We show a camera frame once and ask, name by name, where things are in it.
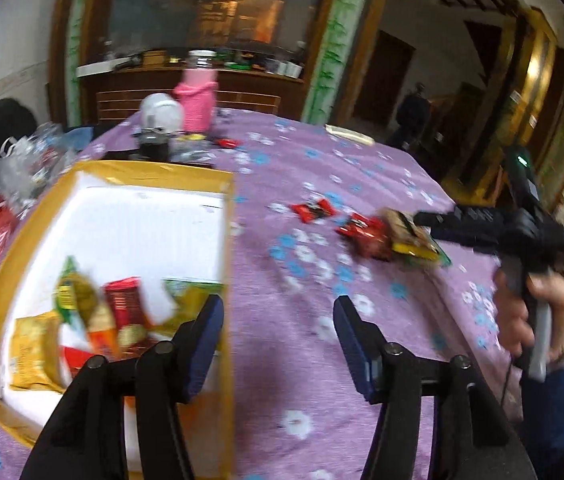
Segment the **floral tablecloth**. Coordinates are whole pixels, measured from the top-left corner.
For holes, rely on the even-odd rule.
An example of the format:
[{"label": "floral tablecloth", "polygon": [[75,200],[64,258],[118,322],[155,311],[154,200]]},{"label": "floral tablecloth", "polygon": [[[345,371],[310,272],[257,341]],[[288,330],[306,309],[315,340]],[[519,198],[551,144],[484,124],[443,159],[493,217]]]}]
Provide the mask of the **floral tablecloth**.
[{"label": "floral tablecloth", "polygon": [[[230,330],[235,367],[238,479],[354,480],[371,444],[378,406],[356,393],[335,335],[332,307],[348,294],[362,318],[414,354],[468,354],[498,395],[508,355],[497,344],[494,258],[443,244],[452,266],[406,270],[351,256],[334,228],[349,213],[388,206],[448,211],[452,201],[408,154],[329,136],[322,127],[228,110],[215,128],[242,142],[217,150],[235,172]],[[84,152],[134,147],[134,116]],[[288,205],[314,194],[340,211],[302,224]],[[518,409],[519,392],[508,394]],[[414,478],[430,460],[433,402],[425,399]],[[0,480],[16,480],[28,449],[0,430]]]}]

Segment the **human hand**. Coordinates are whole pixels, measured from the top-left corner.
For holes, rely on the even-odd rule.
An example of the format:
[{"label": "human hand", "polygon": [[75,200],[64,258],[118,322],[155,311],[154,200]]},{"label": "human hand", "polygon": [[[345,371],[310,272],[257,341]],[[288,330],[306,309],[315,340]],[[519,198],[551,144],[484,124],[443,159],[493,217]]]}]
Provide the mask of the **human hand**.
[{"label": "human hand", "polygon": [[[493,296],[497,306],[497,325],[499,343],[516,357],[522,354],[522,346],[532,346],[535,336],[526,322],[528,309],[526,303],[516,296],[506,285],[506,275],[498,269],[493,277],[497,290]],[[564,277],[556,273],[547,276],[532,275],[527,280],[529,292],[538,300],[544,300],[552,310],[552,337],[548,362],[564,355]]]}]

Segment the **dark door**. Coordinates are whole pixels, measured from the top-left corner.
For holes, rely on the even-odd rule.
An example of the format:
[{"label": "dark door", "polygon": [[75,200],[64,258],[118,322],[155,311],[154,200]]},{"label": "dark door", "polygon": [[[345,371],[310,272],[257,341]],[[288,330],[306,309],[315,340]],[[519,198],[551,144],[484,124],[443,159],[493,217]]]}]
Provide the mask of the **dark door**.
[{"label": "dark door", "polygon": [[379,31],[353,117],[381,126],[389,122],[414,51],[408,43]]}]

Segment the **blue sleeve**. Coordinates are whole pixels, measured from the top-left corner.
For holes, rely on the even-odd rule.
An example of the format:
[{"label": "blue sleeve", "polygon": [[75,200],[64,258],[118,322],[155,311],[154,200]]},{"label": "blue sleeve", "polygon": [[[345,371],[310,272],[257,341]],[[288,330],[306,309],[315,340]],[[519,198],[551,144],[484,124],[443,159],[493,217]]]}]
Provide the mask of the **blue sleeve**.
[{"label": "blue sleeve", "polygon": [[564,456],[564,370],[553,372],[544,383],[522,375],[524,423],[522,441],[538,479]]}]

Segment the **window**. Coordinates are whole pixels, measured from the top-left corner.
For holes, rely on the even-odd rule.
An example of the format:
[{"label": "window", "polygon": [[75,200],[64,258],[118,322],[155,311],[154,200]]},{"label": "window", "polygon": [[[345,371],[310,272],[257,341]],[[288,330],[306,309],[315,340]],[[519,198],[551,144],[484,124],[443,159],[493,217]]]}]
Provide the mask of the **window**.
[{"label": "window", "polygon": [[274,53],[307,41],[319,0],[113,0],[108,40],[125,54],[161,48]]}]

